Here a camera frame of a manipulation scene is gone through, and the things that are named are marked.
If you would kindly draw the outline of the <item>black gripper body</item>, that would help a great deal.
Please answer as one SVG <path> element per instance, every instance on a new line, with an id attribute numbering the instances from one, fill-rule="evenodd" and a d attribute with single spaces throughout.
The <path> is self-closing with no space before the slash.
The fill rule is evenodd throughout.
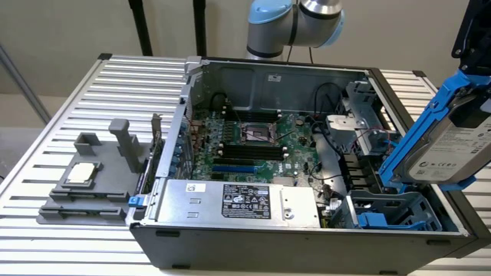
<path id="1" fill-rule="evenodd" d="M 469 1 L 452 55 L 465 74 L 490 76 L 490 1 Z"/>

